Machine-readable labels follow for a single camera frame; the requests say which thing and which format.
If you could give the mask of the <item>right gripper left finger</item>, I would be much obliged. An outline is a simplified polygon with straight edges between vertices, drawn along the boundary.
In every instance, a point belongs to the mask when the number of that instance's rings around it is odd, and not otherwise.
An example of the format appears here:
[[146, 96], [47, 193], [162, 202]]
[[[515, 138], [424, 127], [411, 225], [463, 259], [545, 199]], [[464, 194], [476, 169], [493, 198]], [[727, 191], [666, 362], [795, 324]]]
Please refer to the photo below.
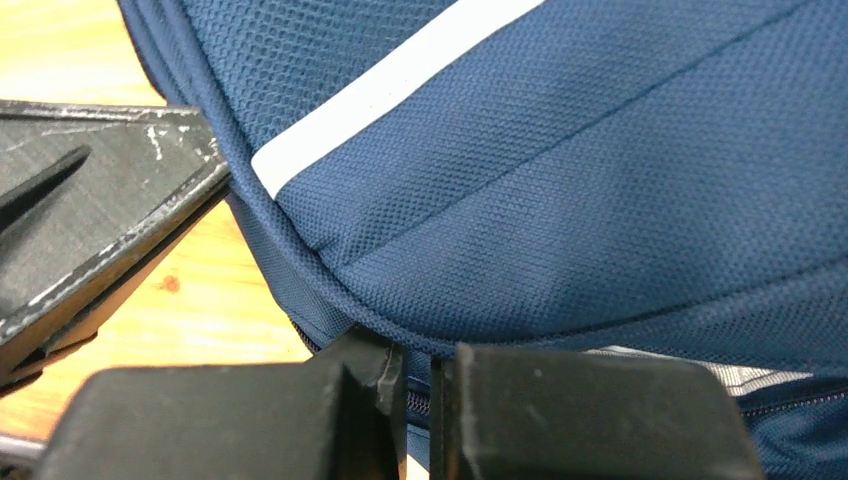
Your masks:
[[306, 362], [115, 368], [72, 398], [38, 479], [402, 479], [407, 359], [355, 327]]

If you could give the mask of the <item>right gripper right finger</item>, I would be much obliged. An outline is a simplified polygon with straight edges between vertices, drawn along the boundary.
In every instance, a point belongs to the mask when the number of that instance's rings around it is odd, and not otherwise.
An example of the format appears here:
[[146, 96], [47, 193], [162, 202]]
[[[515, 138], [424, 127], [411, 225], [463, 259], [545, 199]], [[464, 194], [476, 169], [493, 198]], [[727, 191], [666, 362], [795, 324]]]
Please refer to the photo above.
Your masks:
[[761, 479], [736, 402], [685, 361], [461, 344], [433, 371], [434, 479]]

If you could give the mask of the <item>navy blue school backpack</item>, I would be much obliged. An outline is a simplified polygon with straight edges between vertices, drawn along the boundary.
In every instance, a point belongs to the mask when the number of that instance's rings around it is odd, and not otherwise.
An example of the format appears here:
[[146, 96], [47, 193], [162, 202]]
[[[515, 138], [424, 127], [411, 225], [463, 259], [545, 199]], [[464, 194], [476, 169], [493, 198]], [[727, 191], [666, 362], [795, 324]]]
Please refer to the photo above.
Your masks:
[[310, 349], [674, 357], [770, 479], [847, 475], [843, 1], [123, 1]]

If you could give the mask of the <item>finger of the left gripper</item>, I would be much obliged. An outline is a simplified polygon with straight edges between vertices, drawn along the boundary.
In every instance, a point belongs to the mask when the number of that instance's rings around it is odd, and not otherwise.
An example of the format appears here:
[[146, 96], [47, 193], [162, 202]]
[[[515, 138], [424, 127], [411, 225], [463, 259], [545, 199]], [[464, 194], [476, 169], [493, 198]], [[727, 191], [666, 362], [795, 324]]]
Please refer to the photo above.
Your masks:
[[229, 190], [193, 107], [1, 104], [1, 390], [93, 340]]

